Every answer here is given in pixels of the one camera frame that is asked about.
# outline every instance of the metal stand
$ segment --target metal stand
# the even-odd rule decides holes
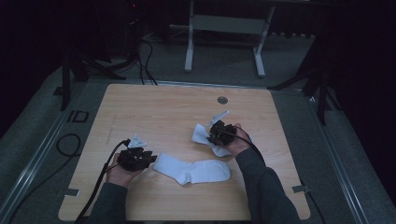
[[[87,81],[89,76],[87,74],[85,65],[87,63],[89,66],[96,68],[102,74],[112,79],[125,80],[126,77],[120,77],[119,75],[113,73],[109,69],[103,67],[101,64],[92,60],[82,53],[78,52],[72,45],[65,47],[62,58],[62,107],[61,110],[64,111],[70,102],[70,70],[73,71],[74,76],[79,81]]]
[[[207,30],[218,32],[232,32],[239,34],[260,35],[261,39],[257,47],[253,48],[253,55],[257,67],[257,75],[265,77],[262,63],[262,46],[273,18],[275,7],[270,7],[266,20],[230,18],[219,16],[195,15],[194,1],[190,0],[190,24],[189,24],[189,45],[187,46],[186,63],[184,70],[192,70],[192,56],[194,53],[193,32],[194,30]]]
[[[323,125],[326,125],[324,111],[326,105],[327,87],[332,70],[338,64],[337,52],[334,47],[337,40],[331,34],[333,28],[331,21],[327,21],[321,32],[319,32],[314,43],[306,54],[297,75],[278,85],[267,87],[267,90],[280,91],[289,85],[304,78],[308,81],[303,87],[303,94],[312,97],[320,87],[318,99],[318,118]]]

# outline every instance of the table hole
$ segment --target table hole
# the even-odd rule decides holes
[[[219,104],[226,105],[228,103],[228,99],[225,96],[219,96],[218,102]]]

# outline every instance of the gray carpet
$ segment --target gray carpet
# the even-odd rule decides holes
[[[176,36],[175,41],[168,44],[158,41],[155,36],[149,36],[147,40],[154,48],[148,70],[159,81],[254,88],[265,88],[292,77],[312,43],[312,39],[303,37],[286,39],[283,36],[270,36],[262,55],[267,77],[258,78],[250,48],[228,45],[210,47],[207,43],[198,41],[195,45],[192,71],[186,74],[184,72],[186,42],[183,36]],[[141,54],[142,58],[147,58],[148,45],[142,46]],[[76,133],[81,137],[82,148],[106,86],[114,82],[140,82],[136,66],[120,75],[128,77],[127,80],[116,81],[92,76],[86,84],[73,82],[74,93],[77,92],[78,95],[76,101],[72,102],[64,112],[59,111],[61,97],[52,95],[55,88],[61,85],[60,71],[49,76],[20,118],[0,140],[0,162],[3,164],[0,173],[1,202],[12,190],[24,165],[40,147],[51,130],[51,125],[62,115],[67,118],[72,110],[89,112],[87,122],[64,120],[61,123],[61,128],[54,135],[49,153],[30,189],[67,160],[53,145],[59,137],[66,133]],[[303,85],[304,82],[300,82],[290,88],[300,89]],[[355,223],[344,189],[341,188],[339,176],[330,160],[328,145],[321,133],[317,118],[312,114],[310,107],[312,105],[297,91],[274,91],[273,95],[297,171],[305,184],[311,188],[312,196],[326,222]],[[331,109],[326,112],[327,130],[357,192],[361,206],[366,212],[367,221],[396,223],[396,210],[376,178],[353,129],[342,111],[334,109],[333,106]],[[77,142],[74,138],[66,138],[61,143],[61,148],[67,153],[71,153],[76,146]],[[32,194],[21,206],[12,223],[63,223],[57,217],[57,213],[77,162],[78,158],[72,159],[62,171]],[[307,201],[312,215],[303,223],[321,223],[318,210],[312,200],[307,197]]]

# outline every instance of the cable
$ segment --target cable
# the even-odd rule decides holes
[[[301,178],[300,178],[300,182],[305,186],[305,183],[304,183],[304,181]],[[315,208],[317,209],[322,223],[326,224],[326,220],[324,219],[324,216],[321,213],[320,208],[319,208],[317,202],[315,201],[314,197],[312,196],[311,192],[308,191],[307,194],[308,194],[309,198],[311,199],[312,203],[314,204]]]
[[[113,169],[114,167],[116,167],[116,166],[119,166],[119,164],[117,163],[116,165],[113,165],[113,166],[109,167],[109,168],[106,170],[106,173],[107,173],[109,170],[111,170],[111,169]]]
[[[242,132],[244,132],[244,133],[247,133],[247,132],[245,132],[242,128],[239,128],[239,127],[236,127],[236,126],[234,126],[234,127],[240,129],[240,130],[241,130]],[[233,136],[233,137],[239,138],[239,139],[241,139],[242,141],[248,143],[248,144],[252,147],[252,149],[257,153],[257,155],[259,155],[259,157],[262,158],[262,161],[264,162],[264,157],[263,157],[262,154],[260,153],[259,149],[251,142],[251,139],[250,139],[250,137],[248,136],[248,134],[247,134],[247,137],[248,137],[249,141],[248,141],[247,139],[245,139],[245,138],[243,138],[243,137],[241,137],[241,136],[239,136],[239,135],[233,134],[233,133],[224,132],[224,131],[219,130],[219,129],[217,129],[217,131],[218,131],[219,133],[226,133],[226,134],[231,135],[231,136]]]
[[[78,146],[76,147],[76,150],[72,153],[72,154],[67,154],[61,151],[59,144],[60,142],[68,137],[68,136],[75,136],[78,140]],[[78,135],[74,134],[74,133],[69,133],[66,134],[64,136],[62,136],[61,138],[58,139],[58,141],[56,142],[56,149],[58,150],[59,153],[61,153],[62,155],[68,157],[69,159],[62,165],[60,166],[55,172],[53,172],[51,175],[49,175],[46,179],[44,179],[41,183],[39,183],[36,187],[34,187],[29,193],[27,193],[23,199],[18,203],[17,207],[15,208],[14,212],[11,215],[11,218],[9,219],[8,223],[11,223],[12,220],[14,219],[14,217],[17,215],[18,210],[21,208],[22,204],[30,197],[32,196],[33,193],[35,193],[36,190],[38,190],[39,188],[41,188],[41,186],[43,186],[49,179],[51,179],[54,175],[56,175],[59,171],[61,171],[66,165],[67,163],[69,163],[73,158],[75,158],[76,156],[79,156],[80,153],[78,153],[79,147],[81,146],[81,139],[79,138]]]
[[[81,212],[79,213],[79,215],[78,215],[78,217],[77,217],[77,219],[76,219],[76,222],[75,222],[76,224],[78,224],[78,223],[83,223],[84,214],[87,212],[88,208],[90,208],[91,203],[93,202],[93,199],[95,198],[96,193],[97,193],[97,191],[99,190],[99,187],[100,187],[100,185],[101,185],[101,183],[102,183],[102,179],[103,179],[103,177],[104,177],[104,175],[105,175],[105,173],[106,173],[108,164],[110,163],[111,158],[113,158],[114,153],[116,153],[117,149],[119,149],[119,147],[120,147],[122,144],[124,144],[125,146],[128,146],[128,143],[129,143],[130,141],[131,141],[131,140],[129,140],[129,139],[128,139],[128,140],[123,140],[123,141],[121,141],[120,143],[118,143],[118,144],[114,147],[113,151],[111,152],[110,156],[108,157],[107,162],[104,164],[104,166],[103,166],[103,168],[102,168],[102,171],[101,171],[101,173],[100,173],[100,175],[99,175],[99,177],[98,177],[98,179],[97,179],[97,181],[96,181],[96,184],[95,184],[95,187],[94,187],[94,189],[93,189],[93,192],[92,192],[92,194],[91,194],[90,199],[87,201],[87,203],[85,204],[84,208],[81,210]]]
[[[152,45],[146,41],[146,40],[142,40],[143,43],[148,44],[150,46],[150,52],[148,54],[148,58],[146,59],[146,63],[145,65],[142,64],[142,59],[140,57],[140,54],[137,53],[137,61],[139,62],[139,76],[140,76],[140,80],[142,81],[143,85],[146,85],[145,81],[143,80],[143,69],[145,69],[146,75],[148,76],[149,81],[151,82],[152,85],[158,85],[157,81],[154,79],[154,77],[152,76],[152,74],[150,73],[148,66],[149,66],[149,59],[151,57],[152,54]]]

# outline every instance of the wooden surface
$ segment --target wooden surface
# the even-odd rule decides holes
[[[226,105],[218,103],[220,96],[228,98]],[[128,220],[249,220],[243,177],[235,159],[219,158],[210,147],[191,141],[197,123],[205,125],[224,110],[230,114],[222,120],[241,123],[266,164],[279,175],[300,218],[309,218],[304,194],[291,188],[300,181],[269,91],[125,84],[112,84],[106,90],[69,186],[79,189],[79,195],[64,197],[59,218],[76,219],[114,146],[138,134],[148,143],[145,150],[155,155],[165,152],[187,162],[226,161],[232,175],[224,182],[180,186],[151,165],[130,187]]]

